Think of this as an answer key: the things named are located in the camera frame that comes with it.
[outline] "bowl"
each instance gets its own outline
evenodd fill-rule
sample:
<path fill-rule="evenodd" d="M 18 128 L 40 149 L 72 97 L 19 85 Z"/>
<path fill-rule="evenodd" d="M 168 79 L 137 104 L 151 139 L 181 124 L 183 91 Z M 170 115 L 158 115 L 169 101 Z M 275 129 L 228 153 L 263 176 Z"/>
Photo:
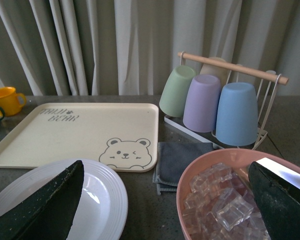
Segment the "bowl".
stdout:
<path fill-rule="evenodd" d="M 199 156 L 184 170 L 176 190 L 176 207 L 182 232 L 186 240 L 191 240 L 191 237 L 183 221 L 182 211 L 185 209 L 184 199 L 191 192 L 190 180 L 198 173 L 217 163 L 223 162 L 232 168 L 243 168 L 262 158 L 269 158 L 300 174 L 300 167 L 282 158 L 261 151 L 240 148 L 227 148 L 208 152 Z"/>

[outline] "curtain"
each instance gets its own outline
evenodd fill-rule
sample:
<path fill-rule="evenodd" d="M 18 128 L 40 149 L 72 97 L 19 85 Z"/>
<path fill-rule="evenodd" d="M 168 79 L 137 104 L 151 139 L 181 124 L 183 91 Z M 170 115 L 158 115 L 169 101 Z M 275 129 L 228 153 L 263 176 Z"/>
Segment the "curtain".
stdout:
<path fill-rule="evenodd" d="M 26 95 L 159 95 L 182 51 L 300 96 L 300 0 L 0 0 L 0 87 Z"/>

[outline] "wooden dowel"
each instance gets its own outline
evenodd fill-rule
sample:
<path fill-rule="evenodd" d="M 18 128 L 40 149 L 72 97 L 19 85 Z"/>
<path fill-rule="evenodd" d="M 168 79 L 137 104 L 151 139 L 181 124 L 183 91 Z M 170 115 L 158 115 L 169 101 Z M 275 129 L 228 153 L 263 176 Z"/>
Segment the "wooden dowel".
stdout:
<path fill-rule="evenodd" d="M 181 55 L 182 55 L 182 52 L 178 52 L 178 56 L 181 57 Z M 214 60 L 214 59 L 203 57 L 203 56 L 197 56 L 197 55 L 189 54 L 186 52 L 183 53 L 182 57 L 184 59 L 200 62 L 203 64 L 209 64 L 209 65 L 213 65 L 213 66 L 224 68 L 224 69 L 229 69 L 229 70 L 232 70 L 235 72 L 247 74 L 247 75 L 254 76 L 254 77 L 257 77 L 260 79 L 264 79 L 264 80 L 268 80 L 268 81 L 271 81 L 274 83 L 276 82 L 277 77 L 278 77 L 278 75 L 271 74 L 271 73 L 268 73 L 265 71 L 260 71 L 260 70 L 256 70 L 253 68 L 236 65 L 233 63 L 229 63 L 229 62 L 218 61 L 218 60 Z M 278 83 L 282 84 L 282 85 L 287 85 L 288 81 L 289 81 L 289 78 L 282 76 L 282 75 L 278 79 Z"/>

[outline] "folded towel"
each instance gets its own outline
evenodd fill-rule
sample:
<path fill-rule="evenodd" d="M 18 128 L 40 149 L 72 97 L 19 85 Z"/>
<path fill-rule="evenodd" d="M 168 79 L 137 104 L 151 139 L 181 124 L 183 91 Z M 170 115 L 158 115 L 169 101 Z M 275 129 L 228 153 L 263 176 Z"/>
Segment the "folded towel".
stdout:
<path fill-rule="evenodd" d="M 157 194 L 176 192 L 180 177 L 187 166 L 196 158 L 213 150 L 213 144 L 210 142 L 159 142 L 158 159 L 152 178 Z"/>

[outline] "countertop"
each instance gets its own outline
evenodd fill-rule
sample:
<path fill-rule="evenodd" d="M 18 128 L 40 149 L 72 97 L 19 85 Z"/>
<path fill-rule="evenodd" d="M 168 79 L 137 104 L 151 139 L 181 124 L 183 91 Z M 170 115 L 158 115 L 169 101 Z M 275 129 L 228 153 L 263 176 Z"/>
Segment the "countertop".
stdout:
<path fill-rule="evenodd" d="M 0 125 L 0 141 L 35 107 L 44 103 L 151 103 L 159 106 L 160 96 L 27 96 L 25 107 Z M 159 142 L 197 143 L 197 139 L 164 122 L 159 112 Z M 283 158 L 300 167 L 300 96 L 277 96 L 265 125 L 268 135 L 256 149 Z M 0 192 L 30 169 L 0 168 Z M 118 172 L 128 195 L 128 215 L 122 240 L 184 239 L 176 207 L 176 193 L 157 195 L 152 182 L 154 169 Z"/>

